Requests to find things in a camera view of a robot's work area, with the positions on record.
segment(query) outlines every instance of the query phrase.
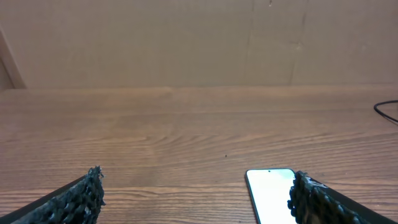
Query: wooden table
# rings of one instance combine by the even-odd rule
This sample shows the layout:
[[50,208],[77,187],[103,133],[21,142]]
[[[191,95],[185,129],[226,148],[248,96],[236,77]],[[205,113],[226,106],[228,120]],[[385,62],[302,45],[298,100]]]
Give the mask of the wooden table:
[[0,215],[101,165],[99,223],[255,223],[245,171],[290,167],[398,221],[398,126],[373,111],[397,98],[389,85],[8,90]]

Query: wood grain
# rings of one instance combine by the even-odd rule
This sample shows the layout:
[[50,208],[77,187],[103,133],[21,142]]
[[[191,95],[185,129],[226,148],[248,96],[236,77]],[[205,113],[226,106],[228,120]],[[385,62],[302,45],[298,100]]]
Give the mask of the wood grain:
[[389,85],[7,90],[0,215],[101,165],[100,223],[255,223],[245,171],[290,167],[398,220],[398,126],[373,111],[397,96]]

